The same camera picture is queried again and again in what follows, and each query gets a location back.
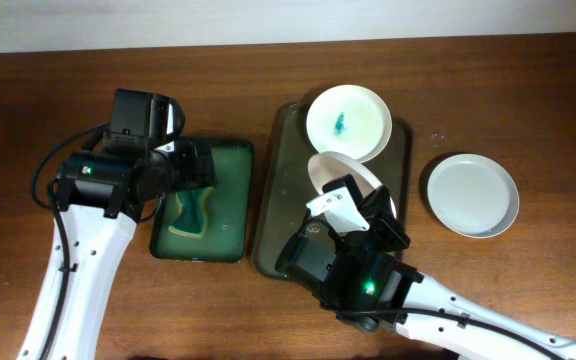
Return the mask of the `green and yellow sponge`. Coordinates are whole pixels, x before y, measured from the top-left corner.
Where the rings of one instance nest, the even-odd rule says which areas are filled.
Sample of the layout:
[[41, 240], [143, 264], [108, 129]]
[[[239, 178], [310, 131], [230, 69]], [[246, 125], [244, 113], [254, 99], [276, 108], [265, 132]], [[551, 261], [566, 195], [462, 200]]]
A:
[[174, 194], [176, 215], [168, 230], [178, 236], [202, 238], [209, 225], [207, 202], [213, 192], [214, 188], [209, 186]]

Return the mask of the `grey-white plate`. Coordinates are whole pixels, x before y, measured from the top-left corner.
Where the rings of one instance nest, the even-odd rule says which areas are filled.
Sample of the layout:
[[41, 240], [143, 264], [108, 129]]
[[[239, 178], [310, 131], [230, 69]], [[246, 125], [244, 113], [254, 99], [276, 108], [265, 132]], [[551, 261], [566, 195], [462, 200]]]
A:
[[520, 208], [519, 191], [508, 171], [477, 154], [452, 155], [439, 162], [428, 177], [426, 195], [445, 227], [477, 239], [508, 230]]

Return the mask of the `white plate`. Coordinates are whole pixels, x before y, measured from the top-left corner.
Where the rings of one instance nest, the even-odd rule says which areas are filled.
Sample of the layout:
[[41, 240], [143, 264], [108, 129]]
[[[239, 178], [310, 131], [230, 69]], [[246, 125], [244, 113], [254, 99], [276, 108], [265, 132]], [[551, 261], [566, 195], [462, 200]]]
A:
[[384, 100], [359, 85], [338, 85], [310, 105], [306, 133], [318, 153], [337, 152], [364, 163], [388, 144], [392, 117]]
[[361, 195], [360, 201], [383, 186], [383, 183], [362, 163], [338, 152], [313, 155], [308, 161], [308, 175], [317, 196], [306, 203], [314, 216], [324, 215], [338, 231], [366, 231], [370, 225], [351, 204], [351, 191], [324, 190], [323, 187], [338, 178], [351, 175]]

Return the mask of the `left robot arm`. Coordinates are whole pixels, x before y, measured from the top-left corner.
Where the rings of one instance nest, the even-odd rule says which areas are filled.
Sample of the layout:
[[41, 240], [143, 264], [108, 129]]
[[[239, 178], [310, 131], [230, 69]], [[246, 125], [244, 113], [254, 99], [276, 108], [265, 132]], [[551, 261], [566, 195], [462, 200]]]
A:
[[111, 121], [80, 133], [81, 148], [47, 185], [51, 255], [19, 359], [94, 358], [145, 205], [216, 182], [209, 145], [182, 138], [184, 125], [176, 99], [117, 89]]

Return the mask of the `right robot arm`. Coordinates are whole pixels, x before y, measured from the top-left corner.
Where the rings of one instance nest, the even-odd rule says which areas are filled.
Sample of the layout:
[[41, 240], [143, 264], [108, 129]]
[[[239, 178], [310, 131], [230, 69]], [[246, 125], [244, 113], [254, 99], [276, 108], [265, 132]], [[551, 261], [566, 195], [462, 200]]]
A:
[[345, 175], [324, 190], [309, 204], [275, 269], [339, 321], [367, 333], [384, 328], [462, 359], [576, 359], [576, 340], [470, 302], [392, 256], [410, 239], [387, 188], [362, 195]]

